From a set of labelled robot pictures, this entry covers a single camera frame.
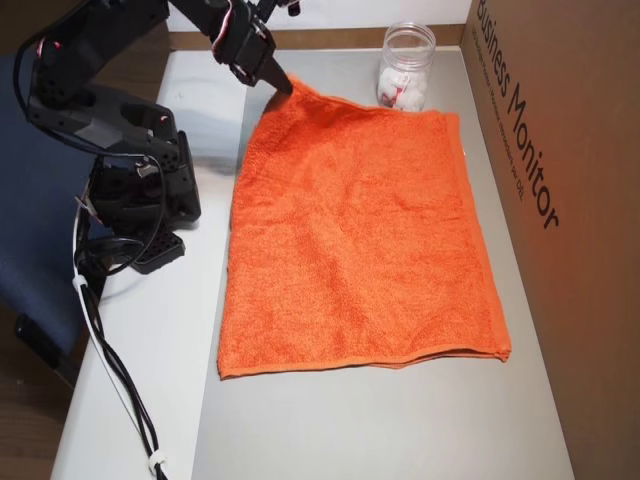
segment gray table surface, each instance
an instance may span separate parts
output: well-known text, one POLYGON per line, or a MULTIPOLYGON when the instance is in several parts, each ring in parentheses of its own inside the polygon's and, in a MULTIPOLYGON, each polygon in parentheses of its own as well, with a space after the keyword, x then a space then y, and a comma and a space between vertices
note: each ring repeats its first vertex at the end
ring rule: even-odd
MULTIPOLYGON (((379 55, 278 52, 287 71, 320 92, 364 105, 376 104, 379 55)), ((242 144, 272 93, 264 83, 248 90, 242 144)), ((510 360, 442 358, 401 370, 360 367, 221 382, 220 301, 195 480, 573 478, 458 49, 437 51, 428 104, 460 114, 478 217, 512 339, 510 360)), ((224 289, 219 295, 224 298, 224 289)))

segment white cable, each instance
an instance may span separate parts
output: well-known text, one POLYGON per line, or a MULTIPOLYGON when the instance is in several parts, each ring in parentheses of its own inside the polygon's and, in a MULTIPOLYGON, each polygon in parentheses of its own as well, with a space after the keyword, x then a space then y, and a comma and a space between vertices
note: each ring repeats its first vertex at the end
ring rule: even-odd
MULTIPOLYGON (((80 218, 80 207, 77 208, 76 217, 73 221, 72 259, 73 259, 73 255, 75 255, 75 252, 76 252, 76 236, 78 235, 79 218, 80 218)), ((82 314, 84 315, 84 321, 87 324, 87 328, 89 329, 89 335, 91 335, 91 343, 93 343, 93 346, 96 349, 96 352, 98 353, 98 357, 100 357, 100 361, 102 362, 102 366, 107 372, 107 375, 109 375, 109 379, 111 380, 111 384, 113 385, 113 388, 115 388, 116 392, 118 393, 118 397, 120 397, 120 402, 122 402, 122 406, 125 408, 125 410, 129 414, 129 418, 131 418, 131 422, 133 423, 133 426, 135 427, 136 431, 138 432, 138 434, 141 435, 140 428, 138 427, 136 417, 133 413, 133 408, 131 407, 130 402, 127 400, 125 393, 121 390, 119 386, 120 382, 116 378, 115 373, 113 373, 113 371, 109 367, 109 364, 107 363, 107 359, 104 356, 104 352, 102 351, 102 347, 100 346, 100 343, 96 338, 95 332, 93 331, 93 326, 91 325, 91 319, 89 318, 89 312, 87 311, 87 305, 84 302, 84 297, 82 296, 82 290, 80 288, 82 284, 86 285, 87 281, 84 278, 84 276, 78 273, 78 267, 76 267, 76 262, 72 261, 72 263, 73 263, 73 284, 74 284, 74 287, 76 287, 76 292, 78 293, 78 299, 80 300, 80 306, 82 307, 82 314)))
POLYGON ((227 3, 229 4, 229 10, 227 10, 227 13, 224 14, 224 18, 222 19, 222 25, 220 26, 220 31, 218 32, 218 36, 211 43, 211 51, 213 52, 214 55, 216 54, 216 48, 218 48, 218 44, 224 37, 224 34, 227 33, 227 28, 229 27, 229 19, 231 18, 231 10, 233 9, 233 4, 231 3, 231 0, 227 0, 227 3))
MULTIPOLYGON (((100 357, 102 366, 107 372, 107 375, 109 376, 109 380, 111 380, 111 384, 113 385, 113 388, 116 390, 118 397, 120 398, 120 402, 122 403, 122 406, 129 414, 129 418, 131 419, 133 428, 136 429, 136 431, 138 432, 138 435, 142 436, 143 433, 140 432, 140 428, 138 427, 138 422, 136 421, 135 414, 133 413, 131 402, 127 399, 125 393, 120 388, 120 382, 115 377, 115 373, 113 373, 113 371, 111 370, 111 367, 109 367, 109 364, 107 363, 107 359, 105 358, 105 355, 104 355, 104 351, 102 350, 100 342, 98 341, 98 338, 96 337, 96 334, 93 331, 93 326, 91 325, 91 319, 89 318, 87 305, 84 301, 84 296, 82 295, 82 286, 87 285, 87 280, 86 278, 84 278, 84 275, 80 275, 78 273, 78 267, 76 266, 75 259, 73 259, 73 256, 75 256, 76 246, 77 246, 78 222, 80 221, 80 211, 81 211, 81 208, 78 207, 76 209, 76 216, 73 220, 73 236, 72 236, 73 286, 76 289, 76 292, 78 293, 78 299, 80 300, 80 306, 82 307, 82 314, 84 316, 84 321, 87 324, 87 328, 89 329, 89 335, 91 336, 91 343, 93 343, 93 347, 96 349, 96 352, 98 353, 98 357, 100 357)), ((165 463, 166 461, 167 461, 167 457, 160 450, 156 450, 151 454, 151 456, 149 457, 149 469, 151 470, 151 473, 153 474, 154 477, 156 476, 156 472, 155 472, 156 464, 160 464, 160 468, 162 468, 162 464, 165 463)))

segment chair seat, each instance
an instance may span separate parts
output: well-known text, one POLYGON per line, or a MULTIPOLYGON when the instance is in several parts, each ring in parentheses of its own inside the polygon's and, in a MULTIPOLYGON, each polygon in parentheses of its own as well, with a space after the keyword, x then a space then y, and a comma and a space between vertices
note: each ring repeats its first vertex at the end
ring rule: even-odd
MULTIPOLYGON (((71 284, 73 197, 93 157, 26 122, 14 97, 13 60, 0 57, 0 299, 68 353, 83 322, 71 284)), ((23 62, 24 94, 32 61, 23 62)))

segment blue chair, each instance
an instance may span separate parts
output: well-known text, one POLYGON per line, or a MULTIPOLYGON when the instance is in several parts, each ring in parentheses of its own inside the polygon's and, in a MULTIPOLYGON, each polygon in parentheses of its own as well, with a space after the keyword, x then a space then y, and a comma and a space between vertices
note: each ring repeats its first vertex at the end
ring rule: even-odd
MULTIPOLYGON (((68 361, 83 328, 72 286, 74 195, 93 165, 28 124, 12 86, 14 57, 0 57, 0 301, 19 313, 16 334, 69 383, 68 361)), ((26 94, 33 56, 25 56, 26 94)))

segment cardboard box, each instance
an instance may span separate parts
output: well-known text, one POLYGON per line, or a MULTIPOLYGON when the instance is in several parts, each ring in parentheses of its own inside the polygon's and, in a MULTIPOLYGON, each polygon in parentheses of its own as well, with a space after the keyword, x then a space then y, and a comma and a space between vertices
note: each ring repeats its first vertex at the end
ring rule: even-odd
POLYGON ((640 475, 640 4, 474 0, 462 50, 575 476, 640 475))

